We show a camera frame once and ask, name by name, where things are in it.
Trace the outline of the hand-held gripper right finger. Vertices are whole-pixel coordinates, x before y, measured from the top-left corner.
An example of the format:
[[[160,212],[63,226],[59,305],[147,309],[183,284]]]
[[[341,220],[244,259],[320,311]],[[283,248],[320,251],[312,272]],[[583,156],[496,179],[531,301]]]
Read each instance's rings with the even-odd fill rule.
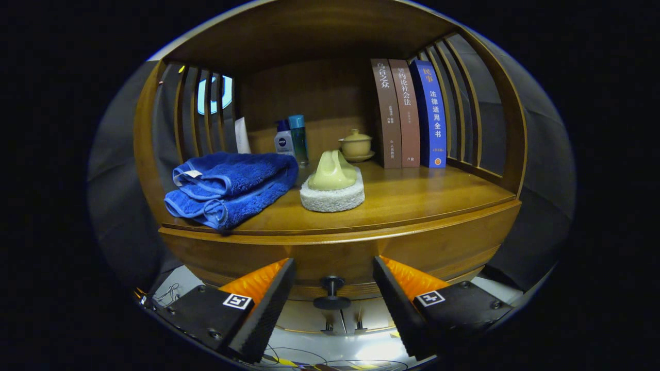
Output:
[[[454,355],[513,310],[469,280],[439,285],[393,259],[373,258],[373,279],[409,356]]]

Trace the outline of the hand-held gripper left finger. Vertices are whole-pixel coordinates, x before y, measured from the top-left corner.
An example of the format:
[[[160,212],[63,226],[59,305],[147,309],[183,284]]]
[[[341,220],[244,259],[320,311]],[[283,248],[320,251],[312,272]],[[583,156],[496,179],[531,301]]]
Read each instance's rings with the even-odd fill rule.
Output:
[[[225,357],[259,362],[295,279],[295,260],[281,259],[234,280],[228,288],[198,285],[150,310],[191,340]]]

